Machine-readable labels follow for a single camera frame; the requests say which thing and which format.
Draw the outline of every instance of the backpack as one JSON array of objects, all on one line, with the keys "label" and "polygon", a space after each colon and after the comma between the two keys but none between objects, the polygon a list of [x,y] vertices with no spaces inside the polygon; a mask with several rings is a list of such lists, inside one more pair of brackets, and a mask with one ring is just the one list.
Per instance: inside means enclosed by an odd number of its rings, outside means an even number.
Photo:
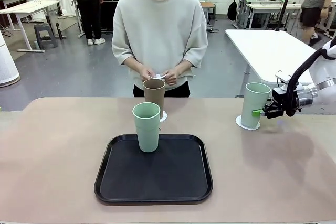
[{"label": "backpack", "polygon": [[232,20],[235,21],[236,20],[236,16],[237,16],[237,3],[236,0],[233,0],[233,2],[230,4],[229,9],[227,10],[227,17]]}]

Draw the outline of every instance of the cup rim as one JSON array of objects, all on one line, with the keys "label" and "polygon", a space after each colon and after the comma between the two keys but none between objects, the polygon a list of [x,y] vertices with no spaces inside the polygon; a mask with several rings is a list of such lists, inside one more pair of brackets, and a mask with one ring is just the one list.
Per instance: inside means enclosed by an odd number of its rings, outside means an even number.
[{"label": "cup rim", "polygon": [[[269,91],[267,91],[267,92],[256,92],[256,91],[253,91],[253,90],[251,90],[251,89],[249,89],[249,88],[247,87],[249,84],[259,84],[259,85],[263,85],[263,86],[265,86],[265,87],[268,87]],[[252,92],[252,93],[254,93],[254,94],[267,94],[267,93],[270,93],[270,92],[271,92],[271,88],[270,88],[269,86],[267,86],[267,85],[265,85],[265,84],[263,84],[263,83],[260,83],[260,82],[250,82],[250,83],[248,83],[248,84],[245,85],[245,88],[246,88],[248,91],[250,91],[250,92]]]},{"label": "cup rim", "polygon": [[[136,114],[134,114],[134,109],[135,109],[137,106],[140,106],[140,105],[142,105],[142,104],[144,104],[144,103],[154,104],[155,106],[157,106],[157,107],[159,108],[159,112],[158,112],[157,114],[155,114],[154,116],[151,116],[150,118],[142,118],[142,117],[137,116]],[[158,106],[156,103],[153,103],[153,102],[142,102],[142,103],[139,103],[139,104],[137,104],[136,106],[134,106],[134,108],[133,108],[133,110],[132,110],[133,115],[134,115],[136,118],[139,118],[139,119],[152,119],[152,118],[156,117],[157,115],[160,115],[160,112],[161,112],[160,106]]]},{"label": "cup rim", "polygon": [[[147,81],[151,81],[151,80],[159,80],[159,81],[162,81],[162,83],[163,83],[162,87],[160,87],[160,88],[156,88],[156,89],[151,89],[151,88],[147,88],[147,87],[145,87],[145,82],[147,82]],[[165,83],[165,81],[162,80],[162,79],[148,79],[148,80],[145,80],[145,81],[142,83],[142,86],[143,86],[144,88],[146,88],[146,89],[149,89],[149,90],[158,90],[158,89],[162,89],[162,88],[164,88],[164,86],[166,86],[166,83]]]}]

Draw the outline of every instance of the brown cup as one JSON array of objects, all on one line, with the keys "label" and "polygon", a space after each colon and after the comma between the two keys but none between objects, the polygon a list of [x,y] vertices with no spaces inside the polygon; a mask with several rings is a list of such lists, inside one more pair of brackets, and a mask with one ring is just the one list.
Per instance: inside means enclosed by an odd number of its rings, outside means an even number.
[{"label": "brown cup", "polygon": [[163,115],[164,86],[166,83],[161,79],[149,79],[143,83],[146,102],[152,102],[160,107],[160,119]]}]

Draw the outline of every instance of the white sneaker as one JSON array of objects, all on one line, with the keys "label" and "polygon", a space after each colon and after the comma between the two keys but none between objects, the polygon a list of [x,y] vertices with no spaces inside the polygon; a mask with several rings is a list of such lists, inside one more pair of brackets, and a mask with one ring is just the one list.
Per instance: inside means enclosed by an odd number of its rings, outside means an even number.
[{"label": "white sneaker", "polygon": [[105,43],[105,39],[104,38],[95,39],[94,43],[95,43],[95,45],[103,44],[103,43]]}]

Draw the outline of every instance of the black shorts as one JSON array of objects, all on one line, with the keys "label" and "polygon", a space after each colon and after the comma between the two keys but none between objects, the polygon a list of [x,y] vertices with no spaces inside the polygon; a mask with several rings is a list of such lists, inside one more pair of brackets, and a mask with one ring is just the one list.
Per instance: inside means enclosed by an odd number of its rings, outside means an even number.
[{"label": "black shorts", "polygon": [[302,8],[300,22],[304,27],[314,27],[320,22],[321,8]]}]

